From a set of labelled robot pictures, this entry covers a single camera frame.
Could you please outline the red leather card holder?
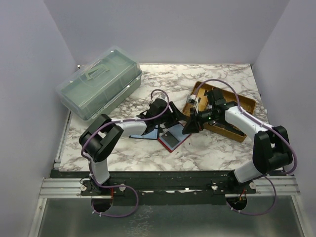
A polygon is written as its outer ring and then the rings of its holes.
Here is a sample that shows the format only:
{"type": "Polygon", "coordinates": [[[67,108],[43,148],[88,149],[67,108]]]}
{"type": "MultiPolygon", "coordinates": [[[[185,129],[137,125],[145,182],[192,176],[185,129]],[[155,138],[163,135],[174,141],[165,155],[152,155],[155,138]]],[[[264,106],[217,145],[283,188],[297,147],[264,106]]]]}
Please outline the red leather card holder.
{"type": "Polygon", "coordinates": [[[182,134],[182,124],[177,124],[167,129],[159,138],[158,141],[172,153],[176,150],[184,141],[186,141],[191,134],[182,134]]]}

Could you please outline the black leather card holder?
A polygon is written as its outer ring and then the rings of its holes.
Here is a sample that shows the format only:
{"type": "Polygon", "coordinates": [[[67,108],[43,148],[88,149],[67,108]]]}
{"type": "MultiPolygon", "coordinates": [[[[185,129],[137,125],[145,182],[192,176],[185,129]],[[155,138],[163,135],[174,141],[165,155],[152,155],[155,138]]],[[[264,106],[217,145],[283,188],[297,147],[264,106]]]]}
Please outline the black leather card holder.
{"type": "Polygon", "coordinates": [[[153,131],[145,135],[130,135],[131,139],[157,140],[159,138],[160,126],[156,125],[153,131]]]}

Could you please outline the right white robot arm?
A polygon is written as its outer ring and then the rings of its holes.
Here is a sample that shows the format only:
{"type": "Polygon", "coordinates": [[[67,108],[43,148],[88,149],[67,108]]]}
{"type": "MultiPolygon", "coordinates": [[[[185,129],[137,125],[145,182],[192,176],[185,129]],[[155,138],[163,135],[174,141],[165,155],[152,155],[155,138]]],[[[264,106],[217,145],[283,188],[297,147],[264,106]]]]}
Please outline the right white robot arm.
{"type": "Polygon", "coordinates": [[[201,112],[194,107],[190,108],[190,117],[182,133],[199,133],[209,122],[227,122],[237,127],[253,143],[252,160],[230,174],[227,181],[230,192],[237,194],[245,188],[245,182],[293,162],[287,130],[283,126],[273,127],[257,120],[237,102],[227,102],[218,88],[207,92],[206,95],[211,108],[201,112]]]}

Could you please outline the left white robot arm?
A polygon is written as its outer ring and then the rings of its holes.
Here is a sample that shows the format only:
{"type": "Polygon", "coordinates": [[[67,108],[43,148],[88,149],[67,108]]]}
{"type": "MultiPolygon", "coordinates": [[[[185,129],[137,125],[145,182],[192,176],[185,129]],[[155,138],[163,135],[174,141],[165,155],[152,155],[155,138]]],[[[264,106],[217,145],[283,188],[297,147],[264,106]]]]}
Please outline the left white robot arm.
{"type": "Polygon", "coordinates": [[[120,138],[143,136],[152,132],[157,125],[170,128],[185,119],[186,116],[173,102],[159,98],[134,118],[113,120],[108,115],[101,114],[79,138],[81,155],[88,160],[93,190],[99,195],[109,191],[107,158],[120,138]]]}

